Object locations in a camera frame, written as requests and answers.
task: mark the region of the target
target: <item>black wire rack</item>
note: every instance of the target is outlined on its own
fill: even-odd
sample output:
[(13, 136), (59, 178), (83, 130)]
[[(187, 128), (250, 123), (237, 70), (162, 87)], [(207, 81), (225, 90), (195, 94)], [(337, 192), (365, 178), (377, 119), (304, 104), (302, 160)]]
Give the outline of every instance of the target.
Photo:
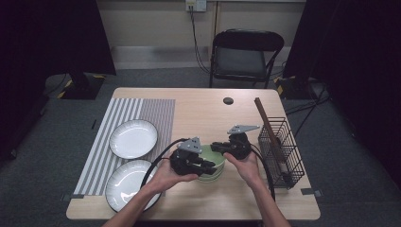
[[(292, 188), (305, 175), (295, 139), (284, 117), (269, 117), (275, 138), (269, 138), (265, 127), (259, 133), (258, 142), (263, 160), (269, 169), (275, 188)], [(274, 139), (280, 148), (271, 145)]]

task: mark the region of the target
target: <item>wooden handle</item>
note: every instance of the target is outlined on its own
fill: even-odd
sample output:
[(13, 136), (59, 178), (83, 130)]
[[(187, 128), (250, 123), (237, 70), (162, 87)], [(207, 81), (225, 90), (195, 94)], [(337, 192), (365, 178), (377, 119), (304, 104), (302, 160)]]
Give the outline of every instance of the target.
[(268, 116), (266, 115), (265, 109), (263, 108), (262, 102), (260, 101), (260, 98), (257, 97), (254, 100), (254, 103), (256, 104), (257, 110), (260, 113), (260, 116), (262, 117), (263, 120), (263, 125), (265, 126), (266, 131), (268, 132), (268, 136), (271, 141), (271, 146), (273, 148), (273, 152), (275, 154), (275, 158), (277, 159), (278, 162), (285, 162), (286, 158), (284, 157), (283, 152), (280, 150), (280, 145), (276, 140), (276, 136), (274, 134), (273, 129), (271, 128), (270, 121), (268, 119)]

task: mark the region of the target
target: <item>green bowl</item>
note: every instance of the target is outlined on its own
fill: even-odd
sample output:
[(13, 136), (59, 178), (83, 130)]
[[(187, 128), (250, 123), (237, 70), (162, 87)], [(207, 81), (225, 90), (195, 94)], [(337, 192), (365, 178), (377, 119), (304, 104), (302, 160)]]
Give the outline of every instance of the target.
[(201, 147), (200, 157), (203, 160), (214, 162), (216, 164), (215, 168), (217, 168), (217, 170), (212, 175), (209, 174), (200, 175), (199, 180), (203, 182), (214, 181), (221, 174), (226, 159), (224, 158), (224, 156), (221, 155), (221, 153), (212, 151), (210, 145), (203, 145)]

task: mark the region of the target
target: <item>chair backrest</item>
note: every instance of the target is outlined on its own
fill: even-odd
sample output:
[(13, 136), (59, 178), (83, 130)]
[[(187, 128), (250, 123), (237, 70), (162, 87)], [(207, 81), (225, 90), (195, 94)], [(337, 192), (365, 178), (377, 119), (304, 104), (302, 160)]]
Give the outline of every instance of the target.
[(224, 47), (230, 49), (277, 51), (284, 46), (283, 37), (271, 31), (228, 29), (220, 32), (213, 40), (213, 49)]

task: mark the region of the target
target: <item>gray carpet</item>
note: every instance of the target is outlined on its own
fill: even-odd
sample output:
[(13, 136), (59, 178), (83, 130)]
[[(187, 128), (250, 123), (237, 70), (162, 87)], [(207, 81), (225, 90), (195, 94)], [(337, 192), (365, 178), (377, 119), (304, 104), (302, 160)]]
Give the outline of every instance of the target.
[[(45, 92), (57, 87), (62, 78), (63, 75), (49, 78)], [(104, 222), (69, 220), (65, 215), (68, 202), (61, 197), (74, 191), (117, 87), (208, 87), (208, 75), (199, 68), (119, 70), (117, 76), (107, 76), (96, 100), (57, 99), (61, 87), (51, 93), (44, 116), (18, 148), (17, 159), (0, 163), (0, 226), (99, 226)], [(215, 87), (252, 88), (252, 84), (219, 80)], [(314, 89), (318, 93), (321, 84), (314, 84)], [(283, 99), (286, 110), (308, 102)], [(294, 131), (307, 113), (308, 110), (288, 116)], [(400, 190), (369, 150), (353, 138), (345, 118), (332, 102), (314, 109), (296, 141), (312, 187), (323, 195), (317, 198), (321, 217), (315, 221), (292, 221), (293, 226), (401, 226)], [(138, 223), (177, 225), (257, 226), (248, 221)]]

